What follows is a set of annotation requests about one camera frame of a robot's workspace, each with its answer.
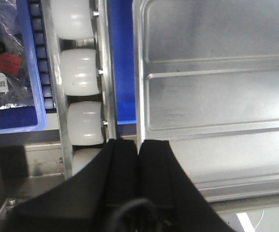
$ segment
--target red label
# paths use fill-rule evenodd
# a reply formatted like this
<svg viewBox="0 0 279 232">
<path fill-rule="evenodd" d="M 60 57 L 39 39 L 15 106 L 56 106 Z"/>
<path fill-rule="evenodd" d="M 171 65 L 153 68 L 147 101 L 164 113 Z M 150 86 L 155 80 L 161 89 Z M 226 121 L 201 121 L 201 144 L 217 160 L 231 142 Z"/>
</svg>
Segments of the red label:
<svg viewBox="0 0 279 232">
<path fill-rule="evenodd" d="M 12 75 L 18 75 L 22 58 L 9 54 L 0 54 L 0 72 L 10 73 Z"/>
</svg>

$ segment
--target black cable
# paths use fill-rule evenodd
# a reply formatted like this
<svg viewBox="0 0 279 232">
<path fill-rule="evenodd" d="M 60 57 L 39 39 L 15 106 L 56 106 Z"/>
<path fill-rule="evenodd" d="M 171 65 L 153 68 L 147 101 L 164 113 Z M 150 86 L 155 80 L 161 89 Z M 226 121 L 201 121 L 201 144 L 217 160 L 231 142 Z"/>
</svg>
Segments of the black cable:
<svg viewBox="0 0 279 232">
<path fill-rule="evenodd" d="M 120 226 L 120 221 L 123 218 L 123 216 L 136 209 L 144 207 L 146 208 L 152 215 L 152 217 L 156 221 L 156 232 L 161 232 L 162 231 L 162 225 L 160 223 L 159 217 L 158 217 L 158 212 L 156 206 L 147 198 L 139 198 L 135 200 L 131 200 L 124 205 L 122 205 L 120 208 L 118 208 L 110 217 L 107 227 L 105 229 L 105 232 L 116 232 L 117 229 L 121 228 Z"/>
</svg>

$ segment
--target blue panel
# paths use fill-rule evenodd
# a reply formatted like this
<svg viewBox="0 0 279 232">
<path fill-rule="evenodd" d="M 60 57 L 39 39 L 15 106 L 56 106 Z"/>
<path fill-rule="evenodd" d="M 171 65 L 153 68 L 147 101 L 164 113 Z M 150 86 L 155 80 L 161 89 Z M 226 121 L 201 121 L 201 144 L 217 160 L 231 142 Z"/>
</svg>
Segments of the blue panel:
<svg viewBox="0 0 279 232">
<path fill-rule="evenodd" d="M 136 122 L 132 0 L 110 0 L 118 124 Z"/>
</svg>

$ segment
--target stainless steel panel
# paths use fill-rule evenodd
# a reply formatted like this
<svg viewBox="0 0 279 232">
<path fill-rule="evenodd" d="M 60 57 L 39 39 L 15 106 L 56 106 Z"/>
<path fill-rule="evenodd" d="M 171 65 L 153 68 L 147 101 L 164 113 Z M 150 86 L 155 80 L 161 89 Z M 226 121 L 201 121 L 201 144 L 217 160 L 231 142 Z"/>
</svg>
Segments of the stainless steel panel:
<svg viewBox="0 0 279 232">
<path fill-rule="evenodd" d="M 279 193 L 279 1 L 136 0 L 138 141 L 209 201 Z"/>
</svg>

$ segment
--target metal frame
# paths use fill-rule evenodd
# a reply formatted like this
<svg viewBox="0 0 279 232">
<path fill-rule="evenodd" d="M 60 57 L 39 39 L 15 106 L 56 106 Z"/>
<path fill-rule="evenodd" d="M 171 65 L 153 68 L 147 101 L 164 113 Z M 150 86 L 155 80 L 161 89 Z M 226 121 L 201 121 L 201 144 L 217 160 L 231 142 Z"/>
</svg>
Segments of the metal frame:
<svg viewBox="0 0 279 232">
<path fill-rule="evenodd" d="M 100 58 L 100 76 L 102 84 L 102 98 L 103 98 L 103 120 L 105 125 L 106 139 L 115 139 L 116 132 L 116 98 L 115 98 L 115 82 L 113 77 L 113 70 L 111 66 L 111 49 L 109 42 L 109 28 L 107 16 L 107 2 L 100 0 L 95 2 L 96 12 L 93 16 L 96 18 L 96 47 Z M 73 162 L 73 146 L 70 143 L 67 131 L 67 112 L 68 112 L 68 98 L 64 93 L 62 87 L 62 80 L 60 75 L 60 59 L 59 54 L 60 40 L 54 30 L 53 20 L 51 17 L 51 9 L 49 1 L 41 0 L 42 12 L 45 25 L 46 48 L 49 54 L 49 72 L 53 77 L 53 88 L 56 97 L 57 114 L 59 116 L 59 132 L 62 145 L 62 155 L 64 163 L 65 179 L 72 177 L 72 162 Z"/>
</svg>

